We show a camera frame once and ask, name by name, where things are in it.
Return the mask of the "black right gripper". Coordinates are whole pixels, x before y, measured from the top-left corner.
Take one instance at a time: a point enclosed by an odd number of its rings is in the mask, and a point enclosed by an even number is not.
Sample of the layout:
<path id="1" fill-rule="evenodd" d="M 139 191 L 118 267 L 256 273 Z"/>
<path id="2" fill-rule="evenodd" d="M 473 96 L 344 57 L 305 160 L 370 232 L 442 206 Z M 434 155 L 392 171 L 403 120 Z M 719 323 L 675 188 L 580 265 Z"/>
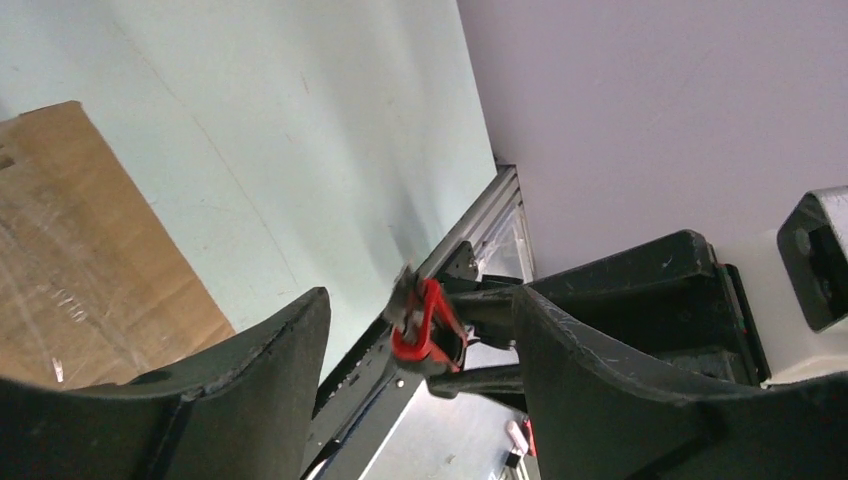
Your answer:
<path id="1" fill-rule="evenodd" d="M 753 387 L 770 373 L 738 269 L 694 230 L 528 283 L 448 298 L 463 321 L 497 332 L 543 318 L 601 332 L 693 332 L 690 371 Z"/>

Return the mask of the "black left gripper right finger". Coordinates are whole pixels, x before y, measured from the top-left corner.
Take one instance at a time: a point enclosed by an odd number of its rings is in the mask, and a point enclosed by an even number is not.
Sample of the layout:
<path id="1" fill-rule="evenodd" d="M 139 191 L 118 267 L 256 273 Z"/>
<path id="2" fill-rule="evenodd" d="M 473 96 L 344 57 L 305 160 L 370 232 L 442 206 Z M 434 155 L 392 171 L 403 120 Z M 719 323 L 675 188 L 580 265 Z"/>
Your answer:
<path id="1" fill-rule="evenodd" d="M 763 389 L 669 365 L 540 293 L 513 298 L 545 479 L 843 479 L 847 377 Z"/>

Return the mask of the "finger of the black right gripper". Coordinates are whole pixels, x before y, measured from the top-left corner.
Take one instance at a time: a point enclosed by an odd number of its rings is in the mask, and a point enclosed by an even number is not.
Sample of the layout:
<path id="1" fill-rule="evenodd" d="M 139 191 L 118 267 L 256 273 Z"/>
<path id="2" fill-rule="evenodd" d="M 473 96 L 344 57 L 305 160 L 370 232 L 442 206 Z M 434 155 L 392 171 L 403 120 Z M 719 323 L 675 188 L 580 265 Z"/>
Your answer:
<path id="1" fill-rule="evenodd" d="M 517 412 L 528 413 L 519 364 L 486 366 L 428 377 L 427 388 L 430 394 L 443 399 L 471 394 Z"/>

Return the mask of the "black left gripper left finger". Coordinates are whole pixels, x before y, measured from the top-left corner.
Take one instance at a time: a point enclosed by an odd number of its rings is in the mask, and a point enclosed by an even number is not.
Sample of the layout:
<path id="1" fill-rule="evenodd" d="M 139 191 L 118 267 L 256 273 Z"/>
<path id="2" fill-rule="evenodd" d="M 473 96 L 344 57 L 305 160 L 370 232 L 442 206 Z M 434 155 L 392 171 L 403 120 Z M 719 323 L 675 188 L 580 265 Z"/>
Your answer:
<path id="1" fill-rule="evenodd" d="M 315 287 L 267 320 L 123 384 L 1 383 L 5 479 L 296 479 L 331 320 Z"/>

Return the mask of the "red black utility knife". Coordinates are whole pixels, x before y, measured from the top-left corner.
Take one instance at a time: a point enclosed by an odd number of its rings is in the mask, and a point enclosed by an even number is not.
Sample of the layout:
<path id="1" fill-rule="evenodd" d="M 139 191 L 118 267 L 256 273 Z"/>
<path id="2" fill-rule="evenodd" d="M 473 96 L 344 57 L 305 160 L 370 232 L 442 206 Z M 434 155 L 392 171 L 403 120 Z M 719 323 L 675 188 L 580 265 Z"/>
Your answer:
<path id="1" fill-rule="evenodd" d="M 400 368 L 423 377 L 463 369 L 468 333 L 436 279 L 404 265 L 380 318 L 390 325 L 389 344 Z"/>

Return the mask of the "brown cardboard express box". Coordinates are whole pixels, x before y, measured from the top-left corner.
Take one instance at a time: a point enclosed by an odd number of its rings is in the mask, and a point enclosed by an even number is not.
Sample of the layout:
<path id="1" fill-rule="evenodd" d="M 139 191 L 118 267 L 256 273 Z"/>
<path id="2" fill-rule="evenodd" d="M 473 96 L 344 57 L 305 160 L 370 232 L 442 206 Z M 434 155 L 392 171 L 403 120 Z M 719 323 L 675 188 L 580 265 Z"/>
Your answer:
<path id="1" fill-rule="evenodd" d="M 234 333 L 78 101 L 1 124 L 1 374 L 126 383 Z"/>

